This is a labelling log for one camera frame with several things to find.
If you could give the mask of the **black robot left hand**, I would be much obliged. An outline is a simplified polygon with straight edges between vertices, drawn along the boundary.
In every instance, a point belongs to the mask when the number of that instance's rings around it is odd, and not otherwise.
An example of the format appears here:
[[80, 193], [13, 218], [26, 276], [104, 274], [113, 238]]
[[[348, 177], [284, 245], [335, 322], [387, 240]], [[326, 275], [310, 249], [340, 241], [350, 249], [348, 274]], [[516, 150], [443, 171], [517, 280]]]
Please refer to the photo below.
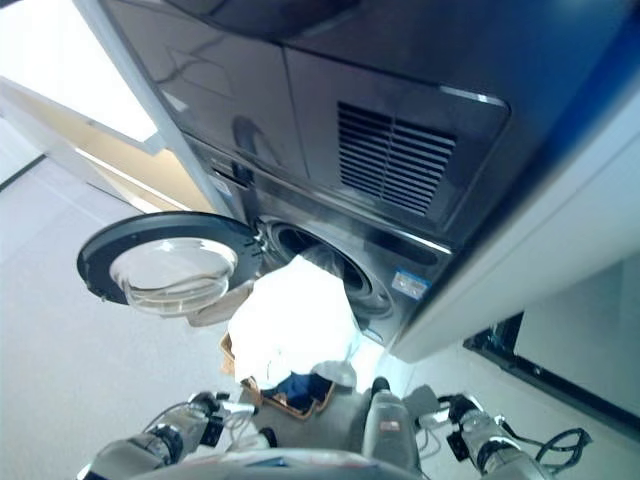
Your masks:
[[254, 404], [233, 401], [228, 392], [199, 392], [188, 403], [202, 409], [208, 418], [216, 417], [223, 423], [248, 421], [258, 413]]

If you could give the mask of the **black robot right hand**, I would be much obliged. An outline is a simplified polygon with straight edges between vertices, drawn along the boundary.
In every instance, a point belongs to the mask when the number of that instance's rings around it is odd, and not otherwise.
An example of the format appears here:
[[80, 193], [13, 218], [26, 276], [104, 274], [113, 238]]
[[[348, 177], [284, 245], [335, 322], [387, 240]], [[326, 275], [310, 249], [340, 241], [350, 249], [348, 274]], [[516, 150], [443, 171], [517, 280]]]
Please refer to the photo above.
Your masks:
[[419, 415], [414, 424], [419, 429], [432, 429], [447, 423], [458, 424], [470, 411], [482, 411], [483, 407], [471, 395], [451, 394], [436, 398], [436, 407]]

